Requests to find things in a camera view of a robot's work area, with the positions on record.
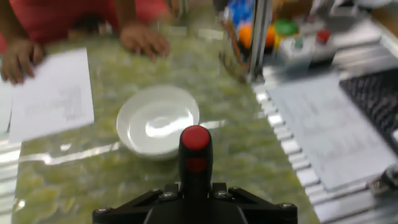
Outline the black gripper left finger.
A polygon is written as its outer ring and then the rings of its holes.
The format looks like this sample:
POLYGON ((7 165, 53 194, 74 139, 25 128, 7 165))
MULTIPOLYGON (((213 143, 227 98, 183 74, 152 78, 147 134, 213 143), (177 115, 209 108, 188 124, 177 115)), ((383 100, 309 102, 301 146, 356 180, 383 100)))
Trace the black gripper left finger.
POLYGON ((144 223, 149 212, 157 205, 179 199, 179 185, 166 184, 164 189, 150 190, 118 208, 99 208, 93 211, 93 223, 144 223))

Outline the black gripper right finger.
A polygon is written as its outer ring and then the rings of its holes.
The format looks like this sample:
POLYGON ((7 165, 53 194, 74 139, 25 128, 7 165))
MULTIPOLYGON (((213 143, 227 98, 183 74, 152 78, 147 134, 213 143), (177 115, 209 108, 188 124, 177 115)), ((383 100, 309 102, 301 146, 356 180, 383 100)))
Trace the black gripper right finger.
POLYGON ((270 203, 240 187, 227 188, 226 183, 213 183, 213 200, 226 202, 221 208, 227 217, 238 215, 233 223, 248 224, 297 224, 298 208, 293 203, 270 203))

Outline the person's bare hand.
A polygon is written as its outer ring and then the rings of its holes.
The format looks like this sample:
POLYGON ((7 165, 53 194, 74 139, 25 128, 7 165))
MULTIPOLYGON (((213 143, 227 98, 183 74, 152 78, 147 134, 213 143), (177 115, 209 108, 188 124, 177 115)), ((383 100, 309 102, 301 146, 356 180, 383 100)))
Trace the person's bare hand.
POLYGON ((159 55, 166 57, 170 51, 169 42, 165 37, 140 22, 123 26, 119 38, 126 50, 145 54, 152 60, 159 55))
POLYGON ((26 76, 34 78, 33 66, 44 58, 42 46, 30 39, 17 39, 7 47, 1 65, 1 78, 13 85, 23 84, 26 76))

